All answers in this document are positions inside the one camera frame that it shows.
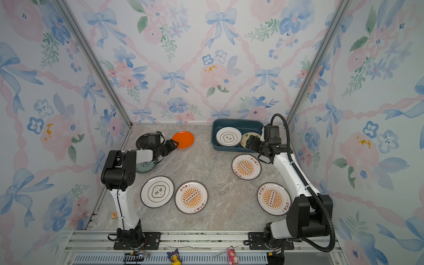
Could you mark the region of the cream yellow small plate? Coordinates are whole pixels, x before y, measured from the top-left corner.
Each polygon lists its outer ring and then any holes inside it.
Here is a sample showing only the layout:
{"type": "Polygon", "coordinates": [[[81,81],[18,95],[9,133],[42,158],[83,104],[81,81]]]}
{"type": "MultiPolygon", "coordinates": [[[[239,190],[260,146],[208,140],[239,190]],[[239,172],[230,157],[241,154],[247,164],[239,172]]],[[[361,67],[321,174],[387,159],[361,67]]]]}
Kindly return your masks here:
{"type": "Polygon", "coordinates": [[[250,138],[250,136],[261,138],[261,134],[258,134],[256,132],[247,132],[246,134],[242,136],[242,139],[240,142],[243,148],[246,148],[246,143],[247,143],[247,140],[250,138]]]}

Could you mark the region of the orange round plate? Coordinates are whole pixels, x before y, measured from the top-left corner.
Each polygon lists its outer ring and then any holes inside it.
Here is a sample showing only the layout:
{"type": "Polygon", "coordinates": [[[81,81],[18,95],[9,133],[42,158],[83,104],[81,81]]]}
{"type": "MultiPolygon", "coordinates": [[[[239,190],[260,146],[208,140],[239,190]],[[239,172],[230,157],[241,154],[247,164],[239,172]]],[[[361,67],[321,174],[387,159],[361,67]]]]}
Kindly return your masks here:
{"type": "Polygon", "coordinates": [[[193,145],[194,135],[188,131],[180,131],[174,134],[172,140],[178,143],[178,149],[186,149],[193,145]]]}

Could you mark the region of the white plate clover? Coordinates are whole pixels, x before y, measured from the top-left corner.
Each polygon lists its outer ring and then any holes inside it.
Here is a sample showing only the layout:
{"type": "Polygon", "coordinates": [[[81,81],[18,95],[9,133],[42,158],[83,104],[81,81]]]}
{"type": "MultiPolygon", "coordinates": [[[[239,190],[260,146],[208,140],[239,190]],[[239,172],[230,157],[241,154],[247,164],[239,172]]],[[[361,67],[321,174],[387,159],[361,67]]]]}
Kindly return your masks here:
{"type": "Polygon", "coordinates": [[[224,127],[218,130],[216,141],[221,146],[233,147],[237,146],[242,139],[242,133],[234,127],[224,127]]]}
{"type": "Polygon", "coordinates": [[[174,183],[166,176],[156,176],[148,180],[142,187],[140,199],[148,208],[160,208],[173,197],[174,183]]]}

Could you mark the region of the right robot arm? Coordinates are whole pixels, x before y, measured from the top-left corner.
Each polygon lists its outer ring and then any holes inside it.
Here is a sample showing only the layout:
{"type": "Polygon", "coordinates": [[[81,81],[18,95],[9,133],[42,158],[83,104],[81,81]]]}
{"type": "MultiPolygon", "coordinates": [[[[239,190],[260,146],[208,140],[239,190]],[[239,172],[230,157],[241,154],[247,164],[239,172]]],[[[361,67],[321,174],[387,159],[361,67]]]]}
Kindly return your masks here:
{"type": "Polygon", "coordinates": [[[283,147],[280,138],[262,141],[250,136],[246,147],[269,159],[283,176],[290,194],[291,202],[283,220],[268,223],[264,228],[267,244],[300,240],[319,251],[332,251],[336,243],[333,201],[313,187],[290,153],[289,145],[283,147]]]}

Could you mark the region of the teal plastic bin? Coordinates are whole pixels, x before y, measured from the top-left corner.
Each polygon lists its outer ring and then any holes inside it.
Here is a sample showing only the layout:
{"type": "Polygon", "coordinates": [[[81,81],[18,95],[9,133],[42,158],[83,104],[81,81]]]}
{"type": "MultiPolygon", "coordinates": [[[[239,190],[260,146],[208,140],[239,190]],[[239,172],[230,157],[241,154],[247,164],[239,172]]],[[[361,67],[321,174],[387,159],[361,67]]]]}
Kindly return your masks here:
{"type": "Polygon", "coordinates": [[[262,135],[263,124],[255,120],[243,119],[217,119],[212,124],[211,143],[216,151],[227,152],[247,152],[253,153],[254,151],[242,146],[242,137],[247,133],[257,133],[259,138],[262,135]],[[229,133],[230,136],[235,138],[234,145],[224,145],[219,142],[220,136],[223,133],[229,133]]]}

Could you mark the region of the black round plate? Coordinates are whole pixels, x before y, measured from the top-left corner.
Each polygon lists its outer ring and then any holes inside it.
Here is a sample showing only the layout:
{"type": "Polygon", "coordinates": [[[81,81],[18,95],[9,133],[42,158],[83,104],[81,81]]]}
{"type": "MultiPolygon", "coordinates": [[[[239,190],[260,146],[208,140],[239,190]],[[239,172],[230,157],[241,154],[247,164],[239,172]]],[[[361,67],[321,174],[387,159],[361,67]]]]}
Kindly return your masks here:
{"type": "Polygon", "coordinates": [[[140,136],[136,141],[136,148],[139,150],[145,149],[149,143],[149,133],[140,136]]]}

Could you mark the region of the orange sunburst plate back right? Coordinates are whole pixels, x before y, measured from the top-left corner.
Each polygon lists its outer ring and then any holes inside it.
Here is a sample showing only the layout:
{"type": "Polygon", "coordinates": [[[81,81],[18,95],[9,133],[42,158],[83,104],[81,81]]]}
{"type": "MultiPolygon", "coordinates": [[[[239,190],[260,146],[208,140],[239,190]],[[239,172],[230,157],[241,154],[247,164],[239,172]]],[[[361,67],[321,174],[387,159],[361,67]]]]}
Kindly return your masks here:
{"type": "Polygon", "coordinates": [[[249,154],[236,156],[231,163],[231,168],[236,177],[245,181],[256,179],[262,172],[260,161],[249,154]]]}

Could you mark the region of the orange sunburst plate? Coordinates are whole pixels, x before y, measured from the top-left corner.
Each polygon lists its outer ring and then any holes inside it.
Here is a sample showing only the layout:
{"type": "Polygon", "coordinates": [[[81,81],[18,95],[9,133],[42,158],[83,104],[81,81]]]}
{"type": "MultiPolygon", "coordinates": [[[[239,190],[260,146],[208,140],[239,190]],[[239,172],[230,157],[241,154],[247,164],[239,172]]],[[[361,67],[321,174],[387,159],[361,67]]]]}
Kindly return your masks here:
{"type": "Polygon", "coordinates": [[[280,184],[268,182],[257,191],[257,201],[263,211],[272,216],[284,216],[291,207],[291,196],[280,184]]]}
{"type": "Polygon", "coordinates": [[[204,184],[197,181],[189,181],[178,187],[174,203],[180,212],[192,215],[205,208],[208,198],[208,190],[204,184]]]}
{"type": "Polygon", "coordinates": [[[256,179],[262,172],[260,161],[249,154],[236,156],[231,163],[231,168],[236,177],[245,181],[256,179]]]}

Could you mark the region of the teal patterned small plate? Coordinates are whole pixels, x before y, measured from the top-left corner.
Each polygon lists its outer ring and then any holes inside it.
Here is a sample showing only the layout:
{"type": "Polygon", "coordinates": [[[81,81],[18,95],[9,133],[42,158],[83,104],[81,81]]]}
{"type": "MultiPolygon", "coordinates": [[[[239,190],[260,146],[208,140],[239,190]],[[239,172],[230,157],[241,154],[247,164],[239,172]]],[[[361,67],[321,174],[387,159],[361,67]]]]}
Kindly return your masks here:
{"type": "Polygon", "coordinates": [[[154,161],[142,162],[142,163],[137,163],[135,169],[137,173],[143,174],[143,173],[148,173],[152,171],[153,169],[155,169],[156,166],[157,164],[154,161]]]}

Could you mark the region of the orange sunburst plate front right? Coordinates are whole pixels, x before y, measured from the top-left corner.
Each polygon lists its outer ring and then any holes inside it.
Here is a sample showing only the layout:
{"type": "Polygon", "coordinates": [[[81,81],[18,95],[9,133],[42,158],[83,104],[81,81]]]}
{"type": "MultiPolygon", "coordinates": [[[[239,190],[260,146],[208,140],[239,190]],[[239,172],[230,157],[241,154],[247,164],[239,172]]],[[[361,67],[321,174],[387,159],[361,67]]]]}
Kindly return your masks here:
{"type": "Polygon", "coordinates": [[[257,201],[263,211],[272,216],[284,216],[291,207],[291,196],[280,184],[268,182],[257,191],[257,201]]]}

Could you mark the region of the orange sunburst plate centre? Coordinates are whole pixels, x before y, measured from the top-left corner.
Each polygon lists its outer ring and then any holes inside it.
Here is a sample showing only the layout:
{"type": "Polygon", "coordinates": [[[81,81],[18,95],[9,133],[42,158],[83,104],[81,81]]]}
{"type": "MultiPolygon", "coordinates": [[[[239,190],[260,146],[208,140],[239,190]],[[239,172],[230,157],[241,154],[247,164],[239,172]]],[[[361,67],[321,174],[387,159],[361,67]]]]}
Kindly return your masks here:
{"type": "Polygon", "coordinates": [[[197,181],[189,181],[178,187],[174,203],[180,212],[192,215],[205,208],[208,198],[208,190],[204,184],[197,181]]]}

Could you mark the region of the pink toy figure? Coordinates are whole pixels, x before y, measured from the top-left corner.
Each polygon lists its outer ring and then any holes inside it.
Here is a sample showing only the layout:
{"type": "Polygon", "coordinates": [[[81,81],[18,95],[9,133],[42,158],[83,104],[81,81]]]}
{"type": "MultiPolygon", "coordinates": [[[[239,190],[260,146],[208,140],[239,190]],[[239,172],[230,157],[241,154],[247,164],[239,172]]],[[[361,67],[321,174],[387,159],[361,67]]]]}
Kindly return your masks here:
{"type": "Polygon", "coordinates": [[[227,251],[227,256],[228,256],[228,263],[229,265],[238,265],[239,264],[239,258],[236,254],[236,251],[234,249],[233,246],[230,246],[228,251],[227,251]]]}

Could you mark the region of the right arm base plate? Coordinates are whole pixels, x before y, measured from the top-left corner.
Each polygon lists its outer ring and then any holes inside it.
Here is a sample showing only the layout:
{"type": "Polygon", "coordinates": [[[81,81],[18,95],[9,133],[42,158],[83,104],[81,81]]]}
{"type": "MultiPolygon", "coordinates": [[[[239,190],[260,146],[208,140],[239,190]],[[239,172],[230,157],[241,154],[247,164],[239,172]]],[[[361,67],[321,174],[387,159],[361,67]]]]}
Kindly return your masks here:
{"type": "Polygon", "coordinates": [[[250,250],[294,250],[293,242],[287,239],[274,239],[266,236],[263,232],[249,232],[247,235],[248,239],[244,241],[244,245],[248,246],[250,250]]]}

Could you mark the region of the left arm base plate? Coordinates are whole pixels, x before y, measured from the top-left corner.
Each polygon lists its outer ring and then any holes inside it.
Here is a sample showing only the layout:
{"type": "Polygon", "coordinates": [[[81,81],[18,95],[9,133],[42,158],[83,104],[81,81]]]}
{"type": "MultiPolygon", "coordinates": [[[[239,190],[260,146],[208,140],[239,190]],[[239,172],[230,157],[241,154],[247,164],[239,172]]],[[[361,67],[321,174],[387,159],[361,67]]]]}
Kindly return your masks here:
{"type": "Polygon", "coordinates": [[[158,250],[161,241],[161,233],[143,232],[141,236],[119,238],[113,246],[114,250],[158,250]]]}

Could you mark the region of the aluminium front rail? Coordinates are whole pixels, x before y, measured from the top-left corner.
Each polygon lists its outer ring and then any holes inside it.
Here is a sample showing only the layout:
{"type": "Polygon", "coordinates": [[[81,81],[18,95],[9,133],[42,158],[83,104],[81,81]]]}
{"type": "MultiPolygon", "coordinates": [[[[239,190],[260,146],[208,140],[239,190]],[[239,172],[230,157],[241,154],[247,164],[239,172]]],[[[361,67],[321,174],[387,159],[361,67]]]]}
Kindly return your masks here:
{"type": "Polygon", "coordinates": [[[147,231],[147,242],[134,254],[117,250],[110,230],[75,231],[60,265],[169,265],[168,253],[177,250],[184,265],[227,265],[233,248],[241,265],[345,265],[339,244],[321,252],[299,240],[286,240],[280,248],[269,248],[263,233],[231,230],[147,231]]]}

